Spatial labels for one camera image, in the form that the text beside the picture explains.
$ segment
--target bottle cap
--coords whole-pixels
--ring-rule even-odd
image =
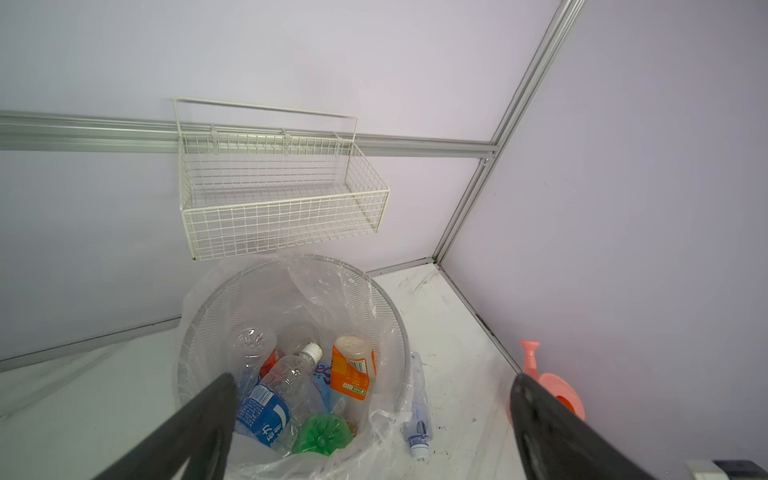
[[[309,345],[305,346],[302,349],[302,352],[311,356],[312,359],[315,361],[315,363],[318,363],[320,359],[323,357],[323,349],[321,349],[320,345],[316,343],[310,343]]]
[[[411,456],[416,460],[424,460],[429,457],[429,445],[425,443],[417,443],[411,445]]]

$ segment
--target white wall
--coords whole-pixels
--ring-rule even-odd
[[[557,0],[0,3],[0,109],[171,119],[187,95],[488,140]]]
[[[658,478],[768,468],[767,45],[766,2],[590,0],[445,261]]]
[[[391,194],[378,233],[288,249],[363,269],[430,257],[477,161],[370,158]],[[0,152],[0,359],[181,314],[192,261],[166,154]]]

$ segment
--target wire basket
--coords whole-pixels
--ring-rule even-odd
[[[389,188],[354,135],[185,130],[177,102],[346,116],[175,98],[181,216],[194,260],[379,231]]]

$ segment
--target bottle with blue label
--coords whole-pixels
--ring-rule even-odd
[[[308,379],[323,356],[316,343],[299,355],[286,355],[253,387],[237,411],[235,432],[255,438],[272,450],[288,455],[301,425],[309,418]]]
[[[411,370],[413,382],[411,419],[403,426],[402,433],[411,448],[413,458],[423,460],[429,457],[432,420],[429,418],[429,401],[424,385],[422,358],[416,352],[411,352]]]

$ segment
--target barcode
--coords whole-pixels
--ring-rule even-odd
[[[366,368],[366,359],[362,360],[347,360],[349,364],[353,367],[355,367],[355,370],[361,373],[365,373],[368,375],[368,369]]]
[[[257,385],[250,393],[250,398],[256,400],[261,406],[266,406],[272,398],[272,395],[274,395],[274,393],[272,393],[266,386]]]

